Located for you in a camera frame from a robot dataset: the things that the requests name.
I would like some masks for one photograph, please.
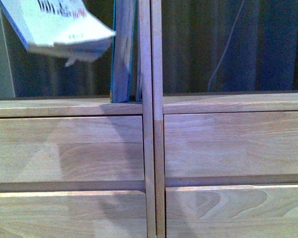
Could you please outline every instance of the drawer front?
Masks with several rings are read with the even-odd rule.
[[[0,183],[144,180],[141,116],[0,119]]]
[[[139,191],[0,193],[0,238],[146,238]]]
[[[166,189],[168,238],[298,237],[298,185]]]
[[[298,112],[165,115],[167,178],[298,175]]]

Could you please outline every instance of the wood grain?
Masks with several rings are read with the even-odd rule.
[[[165,115],[167,178],[298,174],[298,112]]]
[[[153,109],[152,109],[152,65],[150,0],[138,1],[140,77],[143,92],[144,157],[147,205],[148,238],[156,236],[154,152],[153,152]]]
[[[0,119],[0,183],[144,180],[141,116]]]
[[[0,101],[0,118],[142,114],[140,103],[110,103],[109,98]]]
[[[298,110],[298,93],[197,95],[163,98],[164,114]]]
[[[161,0],[151,0],[152,92],[157,238],[165,237]]]
[[[138,191],[0,193],[0,238],[146,238]]]
[[[168,238],[298,237],[298,185],[166,190]]]

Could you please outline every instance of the book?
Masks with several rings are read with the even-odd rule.
[[[114,0],[110,98],[112,103],[130,100],[133,44],[136,24],[136,0]]]
[[[82,0],[0,0],[0,7],[30,53],[92,62],[115,32],[89,13]]]

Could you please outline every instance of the open book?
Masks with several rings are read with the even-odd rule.
[[[115,32],[90,14],[82,0],[0,0],[28,52],[92,62],[111,45]]]

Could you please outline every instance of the white wire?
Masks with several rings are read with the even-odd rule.
[[[219,67],[220,67],[220,65],[221,65],[221,63],[222,63],[222,61],[223,61],[223,59],[224,59],[224,56],[225,56],[226,52],[227,52],[227,49],[228,49],[230,40],[231,40],[232,35],[233,35],[233,32],[234,32],[234,28],[235,28],[235,26],[236,26],[236,23],[237,23],[237,20],[238,20],[238,18],[239,18],[239,15],[240,15],[240,13],[242,12],[244,2],[245,2],[245,0],[242,0],[242,3],[240,4],[239,11],[238,11],[237,16],[236,16],[236,18],[235,18],[235,21],[234,21],[234,23],[233,23],[233,26],[232,26],[232,28],[231,28],[231,30],[230,30],[230,34],[229,34],[229,37],[228,37],[228,39],[227,39],[227,43],[226,43],[225,49],[224,49],[224,51],[223,51],[223,54],[222,54],[222,56],[221,56],[221,59],[220,59],[220,61],[219,61],[218,65],[217,65],[217,67],[215,68],[215,70],[214,70],[214,72],[213,72],[213,74],[212,74],[212,76],[211,76],[211,78],[210,78],[210,80],[209,80],[209,84],[208,84],[208,92],[210,91],[210,87],[211,87],[211,83],[212,83],[212,81],[213,81],[213,78],[215,77],[216,73],[218,72],[218,69],[219,69]]]

